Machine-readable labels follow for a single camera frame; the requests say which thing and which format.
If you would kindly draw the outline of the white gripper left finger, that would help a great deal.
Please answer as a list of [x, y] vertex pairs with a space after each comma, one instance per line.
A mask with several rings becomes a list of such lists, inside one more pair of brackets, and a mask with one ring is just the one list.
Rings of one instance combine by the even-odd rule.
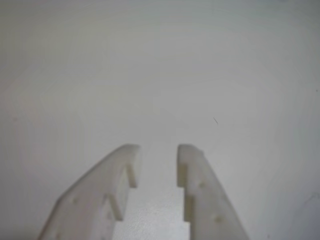
[[124, 144], [79, 178], [57, 200], [40, 240], [111, 240], [137, 188], [141, 147]]

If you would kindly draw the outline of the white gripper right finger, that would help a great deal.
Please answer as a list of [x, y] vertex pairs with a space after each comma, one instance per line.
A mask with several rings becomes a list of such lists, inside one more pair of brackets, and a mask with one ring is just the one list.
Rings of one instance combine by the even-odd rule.
[[191, 240], [247, 240], [249, 237], [203, 151], [177, 148], [177, 186], [183, 188], [183, 218]]

